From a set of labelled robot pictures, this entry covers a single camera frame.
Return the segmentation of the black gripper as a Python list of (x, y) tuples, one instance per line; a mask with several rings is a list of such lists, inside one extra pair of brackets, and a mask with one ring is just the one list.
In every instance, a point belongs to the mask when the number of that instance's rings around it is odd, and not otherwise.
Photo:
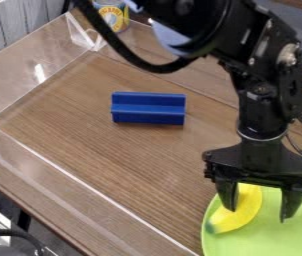
[(202, 158), (205, 177), (216, 183), (228, 210), (237, 210), (238, 183), (248, 183), (282, 188), (281, 222), (294, 217), (302, 204), (302, 155), (293, 153), (280, 140), (244, 139), (234, 146), (206, 151)]

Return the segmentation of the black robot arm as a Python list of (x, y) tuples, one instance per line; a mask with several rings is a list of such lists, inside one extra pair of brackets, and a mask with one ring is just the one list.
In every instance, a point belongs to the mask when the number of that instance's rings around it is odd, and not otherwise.
[(123, 0), (153, 20), (162, 46), (176, 61), (142, 59), (110, 28), (91, 0), (74, 0), (118, 54), (137, 67), (173, 73), (213, 56), (228, 71), (240, 98), (237, 145), (205, 152), (205, 175), (224, 206), (238, 208), (242, 183), (282, 192), (281, 219), (302, 204), (302, 149), (288, 128), (302, 123), (302, 48), (296, 30), (254, 0)]

